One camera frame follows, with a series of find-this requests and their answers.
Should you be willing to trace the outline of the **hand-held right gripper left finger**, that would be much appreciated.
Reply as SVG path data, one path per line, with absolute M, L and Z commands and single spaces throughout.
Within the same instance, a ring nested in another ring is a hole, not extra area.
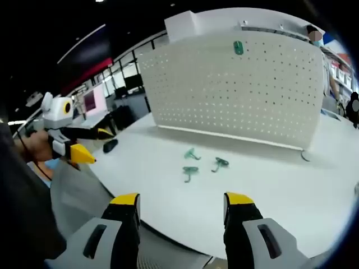
M 140 245 L 140 194 L 112 199 L 100 218 L 83 224 L 47 268 L 136 268 Z

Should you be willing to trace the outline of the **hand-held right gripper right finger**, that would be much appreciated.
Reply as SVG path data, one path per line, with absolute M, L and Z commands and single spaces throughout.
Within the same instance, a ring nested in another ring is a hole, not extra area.
M 224 194 L 228 268 L 297 268 L 297 240 L 244 194 Z

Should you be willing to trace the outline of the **person's left hand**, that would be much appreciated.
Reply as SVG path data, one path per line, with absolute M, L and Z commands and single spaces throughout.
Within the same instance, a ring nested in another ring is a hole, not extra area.
M 48 142 L 48 133 L 40 130 L 17 141 L 17 149 L 26 162 L 45 162 L 53 159 L 52 148 Z

